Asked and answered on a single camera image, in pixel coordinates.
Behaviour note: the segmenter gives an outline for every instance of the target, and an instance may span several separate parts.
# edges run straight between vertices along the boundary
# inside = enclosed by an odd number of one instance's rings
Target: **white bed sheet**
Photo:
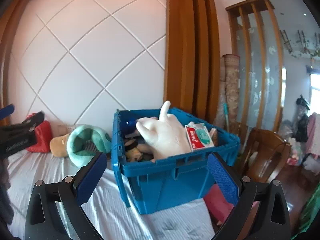
[[[60,182],[79,169],[69,158],[55,158],[51,153],[39,154],[22,151],[9,158],[8,171],[11,188],[8,194],[14,210],[9,226],[11,233],[24,239],[28,203],[34,183]],[[131,192],[124,177],[127,192]],[[208,240],[214,236],[211,220],[203,199],[162,210],[150,215],[140,215],[129,196],[131,208],[126,208],[119,195],[115,176],[108,161],[104,172],[83,210],[105,240]],[[61,203],[57,207],[62,222],[72,239],[77,239]]]

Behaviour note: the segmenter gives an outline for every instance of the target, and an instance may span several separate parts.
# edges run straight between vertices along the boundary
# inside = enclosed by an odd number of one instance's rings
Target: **wall outlet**
[[[82,124],[65,124],[65,125],[58,125],[58,133],[59,136],[66,135],[67,133],[72,133],[77,127],[81,126]]]

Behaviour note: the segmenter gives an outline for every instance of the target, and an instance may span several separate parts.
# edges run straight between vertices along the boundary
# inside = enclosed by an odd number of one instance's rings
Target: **tissue packet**
[[[201,150],[208,147],[214,147],[211,136],[204,123],[190,122],[185,126],[188,141],[192,151]]]

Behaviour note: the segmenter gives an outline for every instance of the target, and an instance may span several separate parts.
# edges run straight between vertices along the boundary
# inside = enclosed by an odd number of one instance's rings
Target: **wooden frame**
[[[256,6],[254,3],[251,4],[252,10],[254,13],[254,17],[257,22],[257,28],[258,28],[258,34],[259,34],[259,41],[260,41],[260,51],[261,51],[261,99],[260,99],[260,106],[259,106],[259,114],[257,118],[257,125],[256,127],[258,129],[261,128],[262,124],[262,118],[264,114],[264,108],[265,108],[265,88],[266,88],[266,41],[264,39],[264,34],[263,34],[263,20],[261,17],[261,13],[257,10]]]
[[[250,48],[250,35],[248,32],[248,29],[250,28],[250,22],[248,20],[249,14],[254,14],[256,23],[257,23],[257,29],[258,29],[258,35],[259,35],[259,42],[260,42],[260,51],[261,51],[261,100],[259,105],[259,113],[257,117],[257,123],[256,127],[258,129],[261,128],[262,125],[262,119],[264,116],[264,110],[265,110],[265,85],[266,85],[266,73],[265,73],[265,67],[266,67],[266,43],[264,38],[264,32],[263,32],[263,20],[261,17],[261,11],[268,11],[275,37],[276,37],[276,43],[277,43],[277,51],[278,51],[278,57],[279,57],[279,77],[281,77],[281,71],[283,66],[283,56],[282,56],[282,45],[281,40],[279,36],[279,27],[278,23],[274,14],[274,6],[271,4],[269,0],[246,0],[240,3],[237,3],[235,5],[229,6],[226,8],[228,12],[229,17],[229,23],[230,23],[230,30],[231,30],[231,42],[232,42],[232,53],[237,53],[237,39],[236,39],[236,31],[239,29],[243,30],[244,33],[244,47],[245,47],[245,71],[246,71],[246,80],[245,80],[245,91],[244,91],[244,108],[243,113],[241,116],[241,124],[239,125],[240,131],[239,136],[241,139],[241,143],[244,143],[245,137],[246,137],[246,131],[247,131],[247,117],[248,117],[248,110],[249,110],[249,94],[251,93],[250,86],[249,86],[249,72],[251,68],[251,48]],[[237,17],[241,17],[243,26],[239,26],[237,23]],[[281,121],[281,108],[283,107],[281,105],[281,93],[282,93],[282,78],[279,78],[279,94],[278,94],[278,102],[277,102],[277,110],[276,110],[276,118],[273,124],[273,131],[277,131],[280,121]]]
[[[10,53],[20,18],[28,1],[13,0],[0,18],[1,107],[6,106],[8,102]],[[199,10],[201,14],[195,14],[194,4],[201,7]],[[195,19],[200,28],[195,28]],[[172,106],[189,113],[197,104],[199,116],[208,118],[212,122],[218,105],[220,71],[215,66],[218,63],[217,55],[220,58],[220,53],[214,0],[167,0],[166,25],[164,100],[170,100]],[[201,33],[200,42],[196,41],[199,33]],[[200,59],[200,64],[195,64],[196,58]],[[196,87],[195,77],[199,77],[198,73],[201,82],[197,82],[199,87]],[[3,124],[9,123],[9,119],[3,121]]]
[[[283,55],[282,55],[282,43],[280,39],[280,33],[279,33],[279,25],[276,19],[275,12],[273,11],[272,5],[269,0],[265,0],[265,3],[267,5],[271,22],[273,26],[273,30],[275,32],[276,36],[276,43],[277,43],[277,51],[278,51],[278,60],[279,60],[279,94],[278,94],[278,104],[277,104],[277,112],[276,112],[276,118],[273,125],[273,131],[277,132],[280,126],[281,122],[281,93],[282,93],[282,67],[283,67]]]

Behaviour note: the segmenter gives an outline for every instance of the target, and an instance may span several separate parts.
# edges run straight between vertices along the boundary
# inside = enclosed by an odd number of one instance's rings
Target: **blue gripper pad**
[[[106,168],[107,155],[101,154],[76,188],[76,201],[79,205],[89,201]]]
[[[0,109],[0,120],[6,118],[14,112],[14,105],[8,105]]]
[[[239,201],[238,186],[223,167],[223,164],[213,154],[208,156],[208,170],[217,182],[225,199],[236,206]]]

